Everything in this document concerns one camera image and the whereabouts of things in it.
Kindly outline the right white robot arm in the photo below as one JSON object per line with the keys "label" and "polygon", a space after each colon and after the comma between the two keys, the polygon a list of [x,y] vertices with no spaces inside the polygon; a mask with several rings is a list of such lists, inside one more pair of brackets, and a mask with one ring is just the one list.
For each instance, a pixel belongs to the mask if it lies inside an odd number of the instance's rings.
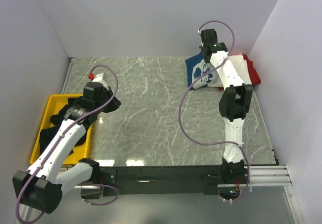
{"label": "right white robot arm", "polygon": [[225,150],[221,178],[232,183],[245,174],[242,135],[246,114],[249,112],[253,89],[239,76],[224,43],[219,43],[214,29],[200,30],[201,53],[218,73],[223,85],[219,113],[225,124]]}

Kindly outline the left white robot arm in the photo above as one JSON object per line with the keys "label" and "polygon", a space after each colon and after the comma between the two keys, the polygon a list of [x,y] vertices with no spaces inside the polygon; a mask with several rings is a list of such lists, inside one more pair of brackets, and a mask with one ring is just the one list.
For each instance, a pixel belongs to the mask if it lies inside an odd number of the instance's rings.
{"label": "left white robot arm", "polygon": [[52,213],[62,197],[76,185],[82,182],[90,185],[98,183],[100,165],[94,160],[82,158],[65,173],[60,174],[59,170],[98,115],[113,112],[120,105],[111,87],[100,82],[87,83],[82,96],[76,98],[67,109],[56,135],[37,161],[26,171],[14,174],[16,206],[23,204],[44,213]]}

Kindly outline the blue t-shirt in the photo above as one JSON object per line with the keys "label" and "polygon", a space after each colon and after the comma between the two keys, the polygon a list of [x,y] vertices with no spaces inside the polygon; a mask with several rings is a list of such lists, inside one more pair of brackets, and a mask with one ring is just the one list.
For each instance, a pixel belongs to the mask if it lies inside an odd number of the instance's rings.
{"label": "blue t-shirt", "polygon": [[[214,67],[211,63],[206,63],[204,61],[203,55],[199,54],[192,56],[185,60],[187,68],[187,85],[188,87],[201,75],[206,72],[213,70]],[[190,90],[195,90],[202,87],[222,87],[222,82],[217,71],[212,71],[208,75],[199,79]]]}

